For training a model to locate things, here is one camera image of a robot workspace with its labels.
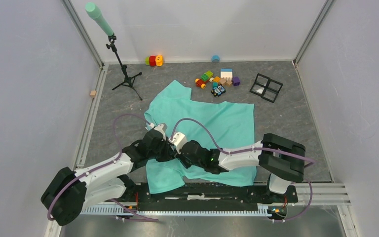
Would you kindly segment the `teal t-shirt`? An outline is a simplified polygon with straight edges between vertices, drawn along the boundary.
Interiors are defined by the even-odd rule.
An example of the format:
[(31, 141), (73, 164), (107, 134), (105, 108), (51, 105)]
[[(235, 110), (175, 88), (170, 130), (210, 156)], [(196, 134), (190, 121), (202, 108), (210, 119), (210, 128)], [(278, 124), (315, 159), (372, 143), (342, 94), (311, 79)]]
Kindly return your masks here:
[[(194, 101), (191, 89), (176, 80), (153, 99), (144, 116), (155, 125), (165, 123), (167, 136), (171, 135), (176, 122), (184, 119), (177, 131), (207, 149), (214, 148), (214, 141), (222, 148), (231, 149), (255, 142), (254, 104)], [(173, 159), (167, 162), (149, 160), (146, 173), (150, 193), (159, 194), (183, 186), (184, 177), (236, 187), (250, 186), (254, 183), (257, 169), (248, 166), (215, 175), (197, 166), (185, 169), (178, 159)]]

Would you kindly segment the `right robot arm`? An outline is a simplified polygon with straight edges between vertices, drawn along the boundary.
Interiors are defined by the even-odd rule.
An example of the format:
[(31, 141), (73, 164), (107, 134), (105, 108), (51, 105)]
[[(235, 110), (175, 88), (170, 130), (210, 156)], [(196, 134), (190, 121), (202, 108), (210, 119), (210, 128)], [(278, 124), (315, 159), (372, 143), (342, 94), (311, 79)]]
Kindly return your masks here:
[(250, 146), (231, 149), (207, 149), (197, 141), (188, 141), (178, 132), (169, 139), (185, 165), (195, 165), (212, 174), (237, 168), (260, 166), (270, 172), (265, 195), (271, 201), (285, 196), (292, 183), (304, 180), (304, 170), (312, 163), (305, 157), (305, 146), (281, 136), (267, 133)]

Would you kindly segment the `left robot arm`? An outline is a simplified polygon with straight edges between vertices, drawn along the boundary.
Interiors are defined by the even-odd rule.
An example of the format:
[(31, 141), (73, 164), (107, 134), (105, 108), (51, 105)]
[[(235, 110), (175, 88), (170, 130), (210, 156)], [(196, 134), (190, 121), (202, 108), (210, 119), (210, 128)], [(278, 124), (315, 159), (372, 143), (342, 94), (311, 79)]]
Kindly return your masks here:
[(69, 167), (60, 169), (40, 198), (48, 220), (64, 226), (89, 206), (115, 198), (130, 201), (135, 196), (135, 187), (124, 183), (120, 176), (144, 167), (151, 159), (170, 161), (174, 155), (167, 137), (152, 129), (143, 139), (105, 161), (77, 171)]

